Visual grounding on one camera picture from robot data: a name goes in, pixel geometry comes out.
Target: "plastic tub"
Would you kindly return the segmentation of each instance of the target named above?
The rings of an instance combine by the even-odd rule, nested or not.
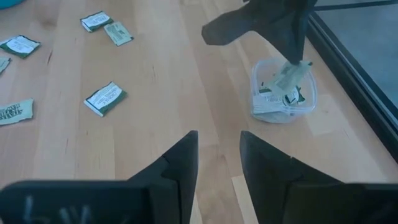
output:
[[[283,64],[283,60],[278,60],[276,58],[261,60],[252,70],[251,112],[255,118],[260,119],[261,121],[266,121],[270,123],[289,123],[300,116],[310,113],[317,105],[317,84],[311,71],[305,74],[302,81],[298,84],[298,86],[301,87],[300,92],[305,98],[305,101],[301,105],[273,105],[272,103],[269,103],[269,100],[264,101],[264,97],[260,94],[259,90],[264,86],[264,83],[267,83],[272,79],[273,74],[277,73],[278,70],[282,68]],[[267,112],[258,113],[259,110],[254,109],[255,104],[257,109],[260,105],[260,111]]]
[[[5,9],[11,6],[15,6],[25,0],[0,0],[0,9]]]

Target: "wooden tabletop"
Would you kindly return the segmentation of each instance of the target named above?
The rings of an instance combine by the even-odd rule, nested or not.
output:
[[[34,118],[0,127],[0,186],[21,179],[127,179],[199,130],[193,223],[256,223],[239,158],[250,130],[345,182],[397,182],[398,166],[312,45],[315,111],[291,124],[252,118],[252,66],[280,57],[256,33],[208,46],[202,25],[240,0],[27,0],[0,11],[0,40],[42,43],[0,76],[0,105],[33,98]],[[105,11],[134,36],[117,47],[79,19]],[[104,118],[83,100],[110,81],[128,97]]]

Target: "blue object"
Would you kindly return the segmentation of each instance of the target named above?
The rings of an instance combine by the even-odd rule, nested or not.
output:
[[[23,2],[24,0],[0,0],[0,9],[5,9],[11,6],[15,6]]]

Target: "wooden table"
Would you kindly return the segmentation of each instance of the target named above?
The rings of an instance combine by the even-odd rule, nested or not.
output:
[[[0,185],[29,178],[126,179],[191,129],[200,171],[193,223],[256,223],[239,158],[250,130],[345,182],[397,182],[398,167],[309,42],[319,102],[292,124],[249,110],[252,66],[280,57],[256,33],[207,46],[203,24],[240,0],[27,0],[0,11],[0,39],[42,42],[0,77],[0,104],[34,98],[33,120],[0,127]],[[116,47],[79,19],[104,10],[135,39]],[[0,56],[9,55],[0,52]],[[104,118],[83,100],[114,81],[129,93]]]

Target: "clear plastic container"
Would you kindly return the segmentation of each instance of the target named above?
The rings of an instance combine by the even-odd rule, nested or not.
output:
[[[259,90],[262,88],[264,83],[268,83],[272,80],[273,74],[277,73],[284,64],[283,60],[278,60],[276,58],[261,60],[252,70],[251,77],[251,96],[252,96],[252,115],[260,119],[261,121],[266,121],[269,123],[289,123],[294,121],[299,116],[313,111],[317,105],[317,84],[312,72],[309,71],[304,75],[302,81],[298,84],[301,87],[301,94],[305,98],[305,101],[298,105],[269,105],[264,104],[264,108],[269,109],[270,112],[267,113],[255,113],[254,112],[254,99],[258,100],[260,95]]]

